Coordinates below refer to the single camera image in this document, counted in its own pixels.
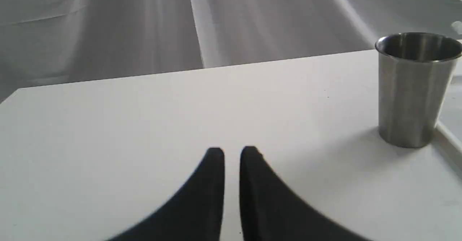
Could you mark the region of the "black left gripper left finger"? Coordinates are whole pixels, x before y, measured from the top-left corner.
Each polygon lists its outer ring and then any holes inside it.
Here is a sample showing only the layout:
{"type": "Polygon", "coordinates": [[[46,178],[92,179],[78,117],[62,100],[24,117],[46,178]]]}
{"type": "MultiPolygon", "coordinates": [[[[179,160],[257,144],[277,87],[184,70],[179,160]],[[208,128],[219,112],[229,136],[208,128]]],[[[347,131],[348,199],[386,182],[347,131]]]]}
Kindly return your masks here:
{"type": "Polygon", "coordinates": [[[218,241],[224,210],[225,155],[209,148],[183,186],[113,241],[218,241]]]}

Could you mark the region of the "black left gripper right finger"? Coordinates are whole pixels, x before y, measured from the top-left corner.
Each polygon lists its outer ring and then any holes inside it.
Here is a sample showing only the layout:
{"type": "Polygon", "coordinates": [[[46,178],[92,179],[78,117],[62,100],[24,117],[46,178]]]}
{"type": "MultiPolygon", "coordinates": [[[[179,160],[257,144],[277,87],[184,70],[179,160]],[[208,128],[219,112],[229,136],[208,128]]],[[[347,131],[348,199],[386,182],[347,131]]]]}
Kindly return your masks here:
{"type": "Polygon", "coordinates": [[[296,195],[254,146],[241,151],[239,204],[245,241],[363,241],[296,195]]]}

